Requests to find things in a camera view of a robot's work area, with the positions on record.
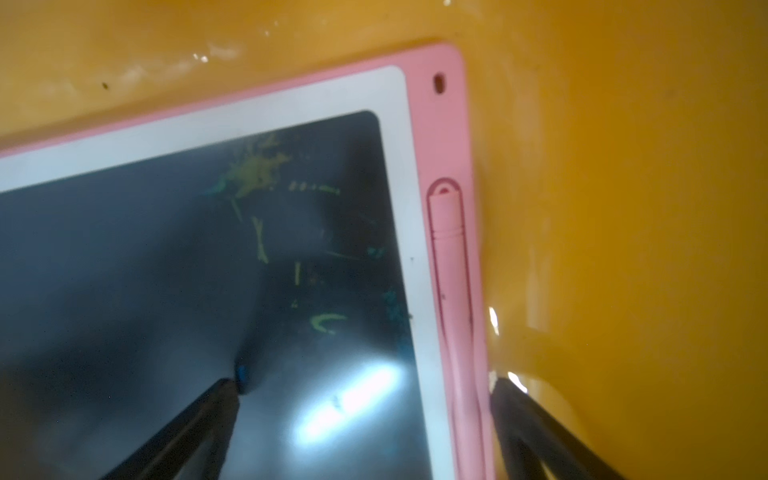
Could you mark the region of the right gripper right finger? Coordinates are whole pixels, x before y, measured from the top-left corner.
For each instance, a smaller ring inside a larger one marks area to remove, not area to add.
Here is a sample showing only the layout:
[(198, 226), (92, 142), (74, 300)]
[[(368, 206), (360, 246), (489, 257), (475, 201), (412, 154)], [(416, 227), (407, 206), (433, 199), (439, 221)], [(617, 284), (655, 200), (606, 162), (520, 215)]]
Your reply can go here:
[(490, 396), (494, 427), (511, 479), (620, 480), (622, 475), (590, 450), (507, 378)]

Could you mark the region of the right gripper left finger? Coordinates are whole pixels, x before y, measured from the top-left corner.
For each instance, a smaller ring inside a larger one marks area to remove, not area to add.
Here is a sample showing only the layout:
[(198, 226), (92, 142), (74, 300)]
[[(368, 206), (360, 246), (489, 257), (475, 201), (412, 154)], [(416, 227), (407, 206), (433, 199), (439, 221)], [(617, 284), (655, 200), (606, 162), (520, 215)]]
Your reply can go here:
[(237, 383), (220, 379), (104, 477), (218, 479), (238, 411)]

